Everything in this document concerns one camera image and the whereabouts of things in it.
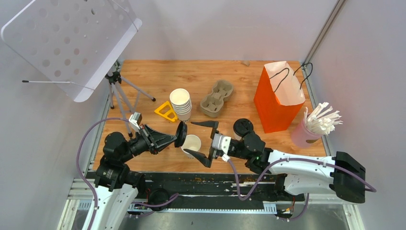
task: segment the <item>pink cup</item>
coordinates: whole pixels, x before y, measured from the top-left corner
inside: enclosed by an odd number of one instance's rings
[[[302,120],[294,129],[291,134],[291,139],[295,145],[301,148],[308,148],[322,135],[310,132],[305,126],[304,120]]]

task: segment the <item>bag handle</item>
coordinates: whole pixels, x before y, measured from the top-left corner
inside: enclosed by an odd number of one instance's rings
[[[311,63],[311,62],[304,63],[304,64],[302,64],[302,65],[293,73],[293,75],[294,75],[300,68],[302,68],[302,67],[304,67],[304,66],[307,66],[307,65],[310,65],[310,66],[312,67],[312,70],[310,71],[309,75],[308,75],[305,79],[303,79],[302,83],[300,83],[300,88],[299,88],[299,90],[302,89],[302,84],[303,84],[303,82],[304,82],[306,79],[308,79],[308,78],[310,77],[310,75],[312,74],[312,72],[313,72],[313,63]]]
[[[272,78],[275,77],[276,75],[282,73],[285,69],[288,70],[288,73],[287,73],[286,76],[279,82],[279,84],[278,84],[278,86],[276,87],[276,89],[275,89],[274,92],[276,92],[276,91],[278,90],[278,88],[279,88],[279,86],[281,85],[282,81],[285,80],[285,79],[288,77],[288,75],[289,75],[289,69],[288,69],[288,68],[284,68],[284,69],[282,69],[281,71],[275,73],[275,75],[273,75],[272,77],[269,78],[269,79],[272,79]]]

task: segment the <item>orange paper bag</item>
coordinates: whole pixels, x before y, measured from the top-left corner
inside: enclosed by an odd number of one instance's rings
[[[305,103],[304,96],[286,61],[265,64],[254,97],[264,132],[287,130]]]

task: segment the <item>table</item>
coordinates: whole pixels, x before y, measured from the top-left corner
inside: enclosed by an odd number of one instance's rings
[[[153,102],[141,95],[136,111],[142,113],[143,124],[148,124],[159,132],[174,135],[179,122],[172,123],[155,114],[154,110],[169,100],[169,94],[172,90],[185,88],[190,93],[192,101],[191,121],[217,120],[220,123],[218,130],[224,135],[233,137],[233,123],[239,118],[247,118],[253,123],[254,131],[266,142],[266,147],[305,156],[325,156],[326,153],[321,140],[318,140],[310,148],[302,149],[295,146],[290,139],[290,133],[303,118],[305,107],[312,111],[305,84],[303,84],[303,91],[306,102],[291,126],[286,131],[268,134],[263,132],[253,99],[263,65],[270,62],[272,61],[250,61],[250,66],[247,67],[242,65],[240,61],[228,60],[126,60],[121,75],[157,99]],[[294,70],[300,67],[298,61],[289,61],[289,65]],[[300,82],[303,80],[301,71],[297,71],[296,76]],[[230,100],[225,102],[220,116],[210,118],[200,112],[199,104],[203,97],[211,92],[214,83],[220,79],[231,82],[234,85],[234,93]],[[125,82],[121,86],[133,104],[137,91]],[[108,117],[121,117],[115,99],[114,104],[116,108],[109,110]],[[190,122],[187,122],[187,125],[188,134],[195,134],[201,139],[202,147],[200,152],[207,155],[211,144],[211,129],[195,126]],[[119,131],[128,138],[122,121],[107,121],[104,125],[93,169],[97,169],[103,156],[102,149],[105,137],[114,131]],[[235,158],[232,160],[238,173],[252,173],[244,166],[245,160]],[[187,158],[182,150],[175,148],[173,144],[158,155],[144,152],[126,164],[132,171],[138,172],[233,172],[230,165],[221,159],[213,160],[212,167],[205,168],[196,159]]]

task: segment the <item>cardboard cup holder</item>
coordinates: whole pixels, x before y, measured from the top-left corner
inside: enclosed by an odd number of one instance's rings
[[[212,87],[212,92],[200,102],[201,111],[209,117],[218,117],[224,102],[233,94],[234,86],[226,80],[218,80]]]

